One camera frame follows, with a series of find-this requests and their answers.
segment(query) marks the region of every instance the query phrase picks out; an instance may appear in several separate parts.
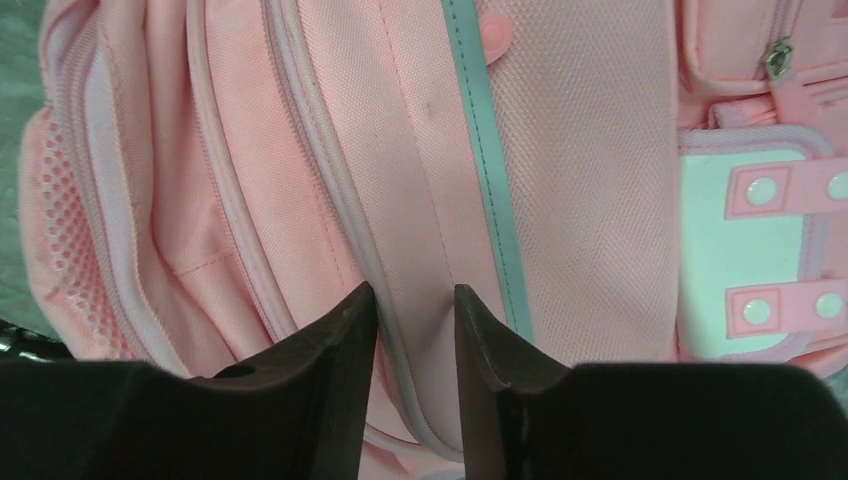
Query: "light blue panel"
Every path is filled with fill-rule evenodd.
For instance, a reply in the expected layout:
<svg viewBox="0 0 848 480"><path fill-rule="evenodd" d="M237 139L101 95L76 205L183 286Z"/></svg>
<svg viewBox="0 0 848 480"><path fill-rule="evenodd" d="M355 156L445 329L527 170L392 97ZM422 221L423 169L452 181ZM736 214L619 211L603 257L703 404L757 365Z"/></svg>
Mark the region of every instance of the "light blue panel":
<svg viewBox="0 0 848 480"><path fill-rule="evenodd" d="M794 150L682 158L682 347L703 359L776 346L785 334L727 338L725 290L794 282L804 233L801 215L725 220L731 170L759 163L803 160Z"/></svg>

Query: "pink mesh fabric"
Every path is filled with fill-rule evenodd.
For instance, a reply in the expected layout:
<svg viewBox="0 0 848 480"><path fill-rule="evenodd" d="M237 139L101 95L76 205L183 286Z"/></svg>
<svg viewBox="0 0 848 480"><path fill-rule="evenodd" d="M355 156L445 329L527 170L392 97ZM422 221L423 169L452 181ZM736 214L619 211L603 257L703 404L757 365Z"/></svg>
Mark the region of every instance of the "pink mesh fabric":
<svg viewBox="0 0 848 480"><path fill-rule="evenodd" d="M483 0L538 346L565 364L674 358L671 2Z"/></svg>
<svg viewBox="0 0 848 480"><path fill-rule="evenodd" d="M51 108L24 138L20 220L33 294L74 354L129 359L97 267L88 220Z"/></svg>

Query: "pink buckle strap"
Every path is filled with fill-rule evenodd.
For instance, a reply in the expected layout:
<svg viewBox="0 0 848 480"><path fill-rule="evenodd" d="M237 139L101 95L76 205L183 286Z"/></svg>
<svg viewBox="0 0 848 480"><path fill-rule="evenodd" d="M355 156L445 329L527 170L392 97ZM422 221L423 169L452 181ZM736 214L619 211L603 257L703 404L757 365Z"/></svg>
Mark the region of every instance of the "pink buckle strap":
<svg viewBox="0 0 848 480"><path fill-rule="evenodd" d="M848 210L848 158L736 167L725 218L806 215Z"/></svg>
<svg viewBox="0 0 848 480"><path fill-rule="evenodd" d="M848 279L727 289L727 338L841 327Z"/></svg>

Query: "dark object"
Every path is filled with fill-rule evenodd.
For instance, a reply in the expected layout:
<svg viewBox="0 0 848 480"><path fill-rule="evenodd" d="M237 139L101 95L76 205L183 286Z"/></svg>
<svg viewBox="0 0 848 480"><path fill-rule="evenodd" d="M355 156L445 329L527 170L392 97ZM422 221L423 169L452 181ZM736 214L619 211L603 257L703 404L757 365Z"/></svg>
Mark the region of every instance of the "dark object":
<svg viewBox="0 0 848 480"><path fill-rule="evenodd" d="M0 364L0 477L356 478L376 335L363 284L214 379L143 363Z"/></svg>
<svg viewBox="0 0 848 480"><path fill-rule="evenodd" d="M62 342L0 320L0 359L8 358L51 362L72 356Z"/></svg>
<svg viewBox="0 0 848 480"><path fill-rule="evenodd" d="M759 365L569 370L458 286L469 480L848 478L848 421L806 371Z"/></svg>

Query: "metal zipper slider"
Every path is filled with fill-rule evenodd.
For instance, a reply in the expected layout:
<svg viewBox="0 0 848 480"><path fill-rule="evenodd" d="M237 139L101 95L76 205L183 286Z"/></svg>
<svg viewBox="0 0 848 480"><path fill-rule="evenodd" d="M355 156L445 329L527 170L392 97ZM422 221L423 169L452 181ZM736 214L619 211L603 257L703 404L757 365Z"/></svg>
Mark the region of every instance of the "metal zipper slider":
<svg viewBox="0 0 848 480"><path fill-rule="evenodd" d="M782 77L792 68L794 49L789 43L789 37L781 38L771 45L764 62L769 79L774 81Z"/></svg>
<svg viewBox="0 0 848 480"><path fill-rule="evenodd" d="M763 58L778 123L817 126L819 107L792 69L794 49L789 37L772 43Z"/></svg>

